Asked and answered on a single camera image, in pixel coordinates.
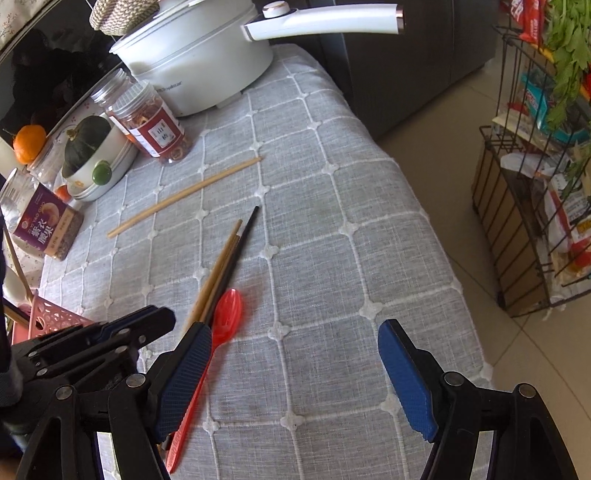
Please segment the pink perforated utensil basket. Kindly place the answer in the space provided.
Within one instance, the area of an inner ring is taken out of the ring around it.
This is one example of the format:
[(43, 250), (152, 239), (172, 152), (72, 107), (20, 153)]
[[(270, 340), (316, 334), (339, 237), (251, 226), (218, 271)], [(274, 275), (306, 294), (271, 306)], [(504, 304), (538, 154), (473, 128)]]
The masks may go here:
[(22, 343), (72, 326), (91, 324), (91, 321), (39, 296), (33, 298), (31, 305), (23, 304), (14, 307), (6, 301), (5, 306), (8, 308), (9, 318), (13, 321), (12, 344)]

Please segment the brown wooden chopstick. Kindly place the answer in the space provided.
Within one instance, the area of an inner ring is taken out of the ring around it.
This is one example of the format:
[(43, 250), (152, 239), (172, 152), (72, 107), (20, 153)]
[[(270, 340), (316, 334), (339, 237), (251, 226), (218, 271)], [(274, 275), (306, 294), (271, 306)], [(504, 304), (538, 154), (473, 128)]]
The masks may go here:
[(228, 240), (225, 241), (224, 246), (222, 247), (221, 252), (219, 253), (214, 263), (214, 266), (211, 269), (211, 274), (209, 274), (207, 280), (204, 283), (204, 286), (201, 287), (197, 295), (197, 300), (195, 301), (187, 320), (184, 322), (182, 331), (183, 334), (185, 334), (190, 329), (190, 327), (195, 322), (198, 322), (201, 318), (202, 312), (204, 312), (205, 305), (207, 304), (207, 301), (211, 296), (211, 291), (214, 287), (214, 284), (218, 277), (221, 275), (223, 266), (225, 265), (226, 260), (228, 260), (229, 254), (233, 246), (235, 246), (235, 243), (238, 241), (238, 230), (240, 226), (242, 226), (242, 219), (239, 219), (235, 223), (235, 226), (233, 226)]
[(24, 287), (25, 297), (27, 299), (27, 302), (29, 304), (31, 304), (33, 302), (33, 300), (34, 300), (34, 295), (33, 295), (32, 291), (31, 291), (31, 288), (30, 288), (29, 283), (28, 283), (28, 281), (26, 279), (26, 276), (25, 276), (25, 274), (23, 272), (22, 266), (20, 264), (19, 258), (17, 256), (16, 251), (15, 251), (15, 248), (14, 248), (14, 244), (13, 244), (11, 235), (10, 235), (10, 233), (9, 233), (8, 228), (7, 228), (6, 225), (3, 225), (3, 233), (4, 233), (4, 237), (5, 237), (5, 240), (6, 240), (8, 249), (10, 251), (10, 255), (11, 255), (11, 258), (12, 258), (12, 261), (13, 261), (13, 264), (14, 264), (14, 267), (16, 269), (17, 276), (18, 276), (19, 280), (21, 281), (21, 283), (22, 283), (22, 285)]

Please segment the lone wooden chopstick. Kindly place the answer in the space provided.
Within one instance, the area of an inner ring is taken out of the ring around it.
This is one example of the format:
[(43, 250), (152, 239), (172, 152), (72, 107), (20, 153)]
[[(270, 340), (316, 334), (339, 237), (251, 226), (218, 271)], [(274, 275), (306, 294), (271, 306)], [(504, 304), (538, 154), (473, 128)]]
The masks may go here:
[(223, 170), (221, 173), (217, 173), (214, 176), (206, 178), (205, 180), (202, 180), (202, 181), (198, 182), (197, 184), (186, 187), (183, 190), (167, 197), (164, 200), (157, 202), (153, 206), (141, 211), (140, 213), (136, 214), (135, 216), (131, 217), (130, 219), (124, 221), (118, 227), (116, 227), (115, 229), (108, 232), (107, 238), (108, 239), (114, 238), (114, 237), (118, 236), (119, 234), (132, 228), (133, 226), (137, 225), (138, 223), (142, 222), (143, 220), (149, 218), (151, 215), (154, 215), (154, 214), (158, 213), (159, 211), (162, 211), (162, 210), (168, 208), (169, 206), (179, 202), (180, 200), (182, 200), (194, 193), (197, 193), (200, 190), (204, 190), (205, 187), (211, 186), (212, 184), (214, 184), (222, 179), (228, 178), (228, 176), (230, 176), (230, 175), (238, 173), (238, 172), (240, 172), (246, 168), (249, 168), (250, 166), (256, 165), (256, 163), (259, 163), (262, 161), (263, 161), (262, 157), (256, 157), (256, 158), (246, 160), (245, 162), (242, 162), (238, 165), (235, 165), (235, 166), (232, 166), (228, 169)]

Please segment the floral white cloth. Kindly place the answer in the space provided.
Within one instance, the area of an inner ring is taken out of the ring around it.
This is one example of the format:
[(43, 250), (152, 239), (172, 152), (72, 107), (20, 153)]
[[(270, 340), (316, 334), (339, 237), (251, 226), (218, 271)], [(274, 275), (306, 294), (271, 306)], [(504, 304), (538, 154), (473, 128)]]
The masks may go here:
[[(66, 131), (74, 128), (81, 120), (91, 115), (103, 115), (104, 112), (100, 106), (95, 104), (90, 97), (84, 99), (76, 108), (71, 110), (64, 119), (62, 119), (51, 134), (48, 135), (48, 140), (64, 140), (64, 146), (67, 141)], [(20, 170), (23, 173), (27, 173), (26, 167), (21, 167)], [(51, 190), (54, 192), (58, 187), (65, 184), (65, 180), (60, 173), (56, 178), (56, 183)], [(29, 285), (36, 289), (40, 286), (41, 274), (44, 265), (44, 255), (28, 245), (24, 240), (17, 237), (10, 229), (10, 235), (14, 244), (16, 254), (19, 258), (23, 272), (26, 276)]]

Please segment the grey checked tablecloth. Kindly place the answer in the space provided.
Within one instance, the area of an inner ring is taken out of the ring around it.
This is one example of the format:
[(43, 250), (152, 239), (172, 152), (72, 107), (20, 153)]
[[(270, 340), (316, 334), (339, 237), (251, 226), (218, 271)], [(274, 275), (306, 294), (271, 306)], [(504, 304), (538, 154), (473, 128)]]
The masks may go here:
[[(179, 164), (138, 157), (91, 204), (42, 295), (95, 320), (147, 304), (184, 321), (239, 219), (260, 206), (232, 284), (245, 310), (219, 348), (179, 479), (417, 479), (430, 445), (408, 424), (377, 331), (397, 319), (447, 370), (487, 385), (470, 313), (399, 165), (322, 67), (280, 45), (228, 107), (187, 119)], [(246, 160), (108, 239), (157, 202)]]

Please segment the purple label nut jar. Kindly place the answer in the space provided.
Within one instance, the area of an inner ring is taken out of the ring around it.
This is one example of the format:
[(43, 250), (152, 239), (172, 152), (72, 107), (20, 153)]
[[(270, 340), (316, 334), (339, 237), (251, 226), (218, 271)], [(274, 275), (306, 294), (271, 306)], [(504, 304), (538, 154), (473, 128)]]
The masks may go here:
[(14, 169), (1, 189), (8, 231), (37, 253), (63, 261), (82, 226), (83, 214), (32, 175)]

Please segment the clear glass jar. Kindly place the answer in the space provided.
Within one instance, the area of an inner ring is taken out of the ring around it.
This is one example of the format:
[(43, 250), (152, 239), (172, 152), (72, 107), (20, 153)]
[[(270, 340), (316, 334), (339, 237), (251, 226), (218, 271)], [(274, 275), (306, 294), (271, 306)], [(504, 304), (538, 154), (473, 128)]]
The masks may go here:
[(53, 189), (64, 162), (64, 140), (48, 140), (37, 158), (26, 170), (41, 184)]

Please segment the green kabocha squash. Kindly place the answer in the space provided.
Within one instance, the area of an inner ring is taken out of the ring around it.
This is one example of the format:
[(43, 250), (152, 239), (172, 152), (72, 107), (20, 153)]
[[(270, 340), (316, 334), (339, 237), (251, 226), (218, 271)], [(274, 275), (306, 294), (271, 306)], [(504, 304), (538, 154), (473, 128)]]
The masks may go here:
[(91, 115), (66, 131), (62, 176), (68, 179), (94, 155), (111, 131), (111, 124), (102, 116)]

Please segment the orange tangerine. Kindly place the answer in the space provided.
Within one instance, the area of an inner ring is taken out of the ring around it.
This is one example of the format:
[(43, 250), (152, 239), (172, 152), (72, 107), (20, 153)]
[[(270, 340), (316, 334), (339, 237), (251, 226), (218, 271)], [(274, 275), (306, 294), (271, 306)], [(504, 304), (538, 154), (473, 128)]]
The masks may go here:
[(13, 140), (16, 160), (23, 165), (31, 164), (44, 148), (46, 141), (46, 131), (41, 125), (23, 126)]

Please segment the red label dried fruit jar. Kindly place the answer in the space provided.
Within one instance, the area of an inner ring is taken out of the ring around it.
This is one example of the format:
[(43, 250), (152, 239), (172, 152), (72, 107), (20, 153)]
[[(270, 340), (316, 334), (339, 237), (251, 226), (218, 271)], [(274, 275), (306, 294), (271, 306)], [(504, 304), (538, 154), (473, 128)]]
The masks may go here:
[(184, 159), (192, 141), (155, 88), (146, 81), (129, 86), (112, 106), (114, 117), (152, 158)]

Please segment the goji berry jar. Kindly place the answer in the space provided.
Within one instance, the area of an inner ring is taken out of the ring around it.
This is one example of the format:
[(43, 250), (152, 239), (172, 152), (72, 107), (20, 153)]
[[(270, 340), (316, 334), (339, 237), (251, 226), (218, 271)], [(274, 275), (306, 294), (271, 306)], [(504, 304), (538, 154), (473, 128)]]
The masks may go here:
[(102, 108), (108, 119), (129, 141), (139, 146), (139, 143), (114, 114), (114, 104), (134, 83), (135, 80), (125, 70), (118, 68), (103, 79), (100, 85), (93, 90), (90, 98)]

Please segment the black microwave oven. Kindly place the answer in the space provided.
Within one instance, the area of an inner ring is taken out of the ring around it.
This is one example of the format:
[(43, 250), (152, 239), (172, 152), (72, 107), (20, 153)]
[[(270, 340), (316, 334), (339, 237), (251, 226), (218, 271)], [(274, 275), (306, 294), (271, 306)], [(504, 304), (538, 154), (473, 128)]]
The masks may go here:
[(50, 132), (91, 87), (121, 65), (115, 39), (89, 24), (92, 1), (51, 1), (1, 56), (1, 138), (22, 127)]

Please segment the white electric cooking pot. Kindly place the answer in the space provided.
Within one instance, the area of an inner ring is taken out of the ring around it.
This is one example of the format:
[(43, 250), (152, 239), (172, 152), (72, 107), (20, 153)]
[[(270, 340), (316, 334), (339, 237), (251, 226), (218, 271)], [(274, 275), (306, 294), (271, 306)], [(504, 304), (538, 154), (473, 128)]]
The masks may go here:
[(179, 1), (111, 48), (132, 76), (151, 84), (177, 117), (219, 106), (273, 62), (270, 40), (332, 33), (400, 34), (399, 4), (297, 9), (286, 1)]

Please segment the dark grey refrigerator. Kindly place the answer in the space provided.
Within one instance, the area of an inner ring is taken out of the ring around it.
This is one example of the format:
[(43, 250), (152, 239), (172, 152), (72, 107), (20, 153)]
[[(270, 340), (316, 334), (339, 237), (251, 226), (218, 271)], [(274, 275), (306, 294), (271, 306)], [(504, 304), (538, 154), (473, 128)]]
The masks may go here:
[(401, 35), (328, 34), (283, 38), (307, 51), (377, 139), (493, 59), (499, 3), (401, 2)]

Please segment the green leafy vegetables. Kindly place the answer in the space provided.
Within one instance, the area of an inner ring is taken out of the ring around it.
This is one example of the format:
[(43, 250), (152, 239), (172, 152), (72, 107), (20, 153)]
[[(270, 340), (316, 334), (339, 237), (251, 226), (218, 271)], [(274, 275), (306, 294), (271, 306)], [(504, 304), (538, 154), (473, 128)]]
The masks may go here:
[(590, 64), (590, 2), (549, 1), (548, 13), (545, 45), (552, 53), (556, 74), (552, 93), (555, 103), (546, 119), (549, 128), (556, 130), (577, 100)]

